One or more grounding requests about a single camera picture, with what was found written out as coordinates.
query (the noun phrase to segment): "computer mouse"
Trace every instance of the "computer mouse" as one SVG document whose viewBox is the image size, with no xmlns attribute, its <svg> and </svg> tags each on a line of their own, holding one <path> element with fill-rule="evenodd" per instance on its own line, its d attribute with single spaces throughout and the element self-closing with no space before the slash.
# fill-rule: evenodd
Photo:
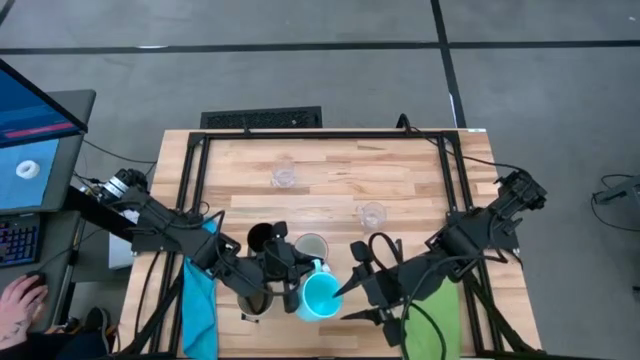
<svg viewBox="0 0 640 360">
<path fill-rule="evenodd" d="M 28 273 L 26 273 L 25 275 L 27 275 L 27 278 L 30 278 L 32 276 L 38 275 L 38 280 L 36 280 L 33 284 L 31 284 L 27 290 L 24 291 L 24 294 L 22 295 L 24 297 L 24 295 L 28 294 L 29 291 L 37 288 L 38 286 L 42 286 L 42 285 L 46 285 L 47 284 L 47 276 L 40 271 L 29 271 Z"/>
</svg>

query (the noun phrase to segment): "blue cloth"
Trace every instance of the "blue cloth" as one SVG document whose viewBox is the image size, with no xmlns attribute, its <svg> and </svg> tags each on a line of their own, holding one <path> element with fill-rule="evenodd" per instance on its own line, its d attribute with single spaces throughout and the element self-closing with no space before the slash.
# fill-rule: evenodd
<svg viewBox="0 0 640 360">
<path fill-rule="evenodd" d="M 203 228 L 214 233 L 216 224 L 209 222 Z M 191 264 L 184 262 L 182 293 L 182 349 L 193 359 L 218 358 L 218 328 L 216 322 L 215 282 Z"/>
<path fill-rule="evenodd" d="M 58 140 L 49 140 L 0 149 L 0 209 L 42 205 L 57 148 Z M 26 160 L 40 166 L 38 175 L 28 180 L 16 175 L 16 167 Z"/>
</svg>

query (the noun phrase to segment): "black cup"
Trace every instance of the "black cup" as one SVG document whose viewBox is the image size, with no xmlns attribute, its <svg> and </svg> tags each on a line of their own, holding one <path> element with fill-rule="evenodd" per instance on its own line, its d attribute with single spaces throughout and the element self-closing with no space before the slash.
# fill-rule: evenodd
<svg viewBox="0 0 640 360">
<path fill-rule="evenodd" d="M 251 230 L 249 230 L 249 234 L 247 234 L 247 245 L 249 245 L 249 249 L 255 253 L 263 252 L 264 243 L 271 240 L 272 229 L 273 225 L 267 223 L 260 223 L 252 227 Z"/>
</svg>

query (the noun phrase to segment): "desk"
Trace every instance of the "desk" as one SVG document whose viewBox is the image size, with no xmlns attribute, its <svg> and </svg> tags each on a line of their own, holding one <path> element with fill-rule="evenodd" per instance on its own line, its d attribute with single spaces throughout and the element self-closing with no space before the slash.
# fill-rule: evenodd
<svg viewBox="0 0 640 360">
<path fill-rule="evenodd" d="M 167 207 L 173 207 L 176 202 L 188 134 L 189 131 L 180 130 L 165 132 L 151 194 Z M 464 155 L 492 160 L 486 133 L 461 130 L 460 138 Z M 194 159 L 199 158 L 198 151 L 199 147 Z M 358 204 L 378 201 L 387 207 L 388 221 L 383 231 L 394 239 L 403 239 L 407 257 L 426 250 L 423 242 L 441 228 L 448 210 L 437 150 L 422 139 L 215 140 L 210 151 L 203 200 L 211 205 L 211 211 L 227 210 L 222 231 L 243 245 L 246 245 L 247 231 L 258 222 L 286 220 L 290 242 L 304 233 L 316 232 L 329 242 L 328 263 L 341 282 L 347 280 L 350 268 L 355 264 L 349 243 L 368 238 L 357 220 L 355 208 Z M 280 155 L 292 156 L 296 162 L 294 188 L 275 189 L 269 183 L 272 161 Z M 497 177 L 495 168 L 471 161 L 465 161 L 465 166 L 475 205 L 487 205 L 497 194 L 492 184 Z M 195 179 L 197 168 L 197 161 L 194 161 L 190 179 Z M 193 188 L 194 181 L 191 181 L 187 204 L 191 204 L 189 196 L 193 194 Z M 378 253 L 388 251 L 381 249 Z M 132 340 L 142 284 L 152 257 L 152 254 L 141 254 L 133 265 L 120 323 L 123 346 Z M 163 257 L 150 278 L 141 324 L 157 304 Z M 381 260 L 392 263 L 390 255 Z M 507 265 L 490 263 L 488 270 L 496 305 L 522 338 L 539 348 L 519 265 L 515 262 Z M 462 287 L 459 295 L 462 353 L 472 355 Z M 381 329 L 370 322 L 331 319 L 305 324 L 295 315 L 289 315 L 268 317 L 256 325 L 241 321 L 235 294 L 222 285 L 218 286 L 216 302 L 220 357 L 381 357 L 400 354 L 399 348 L 387 346 Z M 274 304 L 272 309 L 277 309 L 278 305 Z M 364 292 L 354 290 L 345 296 L 342 313 L 365 307 L 368 304 Z M 485 347 L 490 348 L 486 317 L 482 309 L 479 310 Z M 167 349 L 172 314 L 170 309 L 160 350 Z"/>
<path fill-rule="evenodd" d="M 89 115 L 96 96 L 95 91 L 57 91 L 49 93 L 49 96 L 74 114 L 80 121 L 85 123 L 89 121 Z M 59 209 L 67 194 L 82 138 L 82 135 L 78 135 L 60 139 L 41 207 L 21 208 L 19 210 L 4 211 L 3 213 L 55 211 Z M 18 276 L 38 269 L 43 261 L 47 261 L 50 257 L 73 244 L 80 224 L 79 212 L 42 213 L 41 217 L 44 234 L 42 236 L 43 245 L 40 251 L 40 262 L 0 269 L 0 289 L 4 289 L 6 285 Z M 31 330 L 43 331 L 48 329 L 53 323 L 57 323 L 65 312 L 69 275 L 67 266 L 70 257 L 71 252 L 60 255 L 44 269 L 47 275 L 47 284 L 49 285 L 49 295 L 45 301 L 46 307 L 42 318 L 39 322 L 33 324 Z"/>
</svg>

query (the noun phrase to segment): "human hand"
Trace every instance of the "human hand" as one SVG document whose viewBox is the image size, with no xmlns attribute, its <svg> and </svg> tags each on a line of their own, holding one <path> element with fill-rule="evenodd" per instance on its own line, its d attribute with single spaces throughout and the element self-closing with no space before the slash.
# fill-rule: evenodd
<svg viewBox="0 0 640 360">
<path fill-rule="evenodd" d="M 0 350 L 18 345 L 27 340 L 27 329 L 42 300 L 47 296 L 47 286 L 38 286 L 25 291 L 38 276 L 22 275 L 9 284 L 0 298 Z"/>
</svg>

